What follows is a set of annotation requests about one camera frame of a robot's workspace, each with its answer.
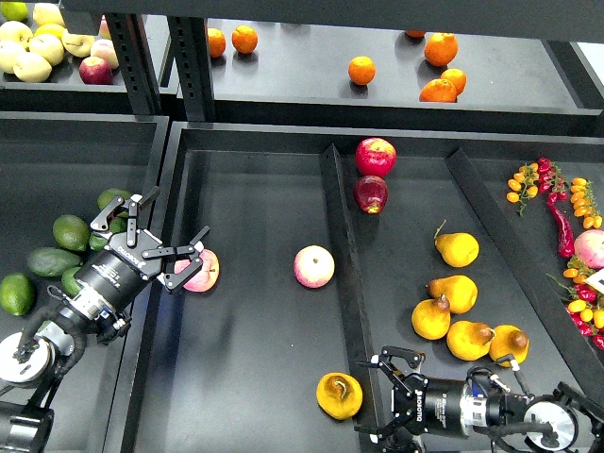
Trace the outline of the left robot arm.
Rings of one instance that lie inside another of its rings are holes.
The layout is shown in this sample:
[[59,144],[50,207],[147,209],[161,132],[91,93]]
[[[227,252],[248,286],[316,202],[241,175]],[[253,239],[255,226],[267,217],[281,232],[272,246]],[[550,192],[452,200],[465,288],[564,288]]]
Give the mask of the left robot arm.
[[75,273],[78,291],[47,292],[59,305],[35,312],[24,328],[1,343],[1,392],[32,390],[24,404],[1,404],[1,449],[44,451],[54,422],[51,402],[64,376],[83,357],[88,338],[108,344],[127,334],[126,308],[153,280],[171,293],[184,286],[203,266],[204,226],[187,244],[166,246],[138,225],[139,214],[159,195],[114,196],[91,221],[92,233],[107,240],[104,248]]

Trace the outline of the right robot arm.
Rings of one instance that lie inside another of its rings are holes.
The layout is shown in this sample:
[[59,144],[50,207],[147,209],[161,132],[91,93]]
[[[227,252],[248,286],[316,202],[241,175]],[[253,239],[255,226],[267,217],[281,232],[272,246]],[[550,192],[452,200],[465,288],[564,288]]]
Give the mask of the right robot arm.
[[477,433],[488,438],[493,452],[517,451],[508,441],[516,435],[527,452],[573,452],[582,418],[591,425],[590,451],[602,451],[602,406],[564,382],[552,394],[533,394],[514,355],[496,363],[511,365],[519,393],[487,367],[469,369],[463,380],[428,377],[421,371],[425,359],[419,351],[384,346],[364,363],[392,384],[392,420],[379,428],[355,428],[382,451],[422,452],[424,434],[466,439]]

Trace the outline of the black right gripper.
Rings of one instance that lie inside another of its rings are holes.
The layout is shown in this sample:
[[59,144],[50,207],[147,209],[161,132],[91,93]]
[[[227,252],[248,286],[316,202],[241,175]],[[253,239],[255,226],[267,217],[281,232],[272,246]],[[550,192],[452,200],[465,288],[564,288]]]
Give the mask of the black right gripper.
[[[404,372],[394,364],[402,359],[410,369]],[[393,384],[394,418],[381,428],[356,425],[382,452],[417,453],[420,445],[413,439],[397,441],[395,434],[405,429],[413,435],[433,434],[450,438],[467,438],[472,419],[466,404],[472,398],[465,381],[425,377],[420,373],[426,359],[422,352],[398,346],[383,346],[370,360],[357,361],[364,368],[380,370]]]

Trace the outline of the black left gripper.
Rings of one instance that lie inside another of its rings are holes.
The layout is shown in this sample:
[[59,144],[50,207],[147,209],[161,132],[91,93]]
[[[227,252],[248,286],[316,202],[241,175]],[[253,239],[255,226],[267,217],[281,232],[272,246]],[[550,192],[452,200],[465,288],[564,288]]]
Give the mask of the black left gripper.
[[[145,195],[109,188],[97,198],[100,212],[90,228],[93,235],[109,242],[75,273],[75,280],[84,289],[95,290],[112,311],[125,309],[150,280],[157,280],[171,294],[203,267],[202,240],[210,233],[209,226],[180,246],[163,246],[149,231],[139,229],[139,214],[159,193],[158,186]],[[111,230],[116,221],[124,223],[124,232],[114,234]],[[180,272],[170,271],[179,260],[187,261],[186,266]]]

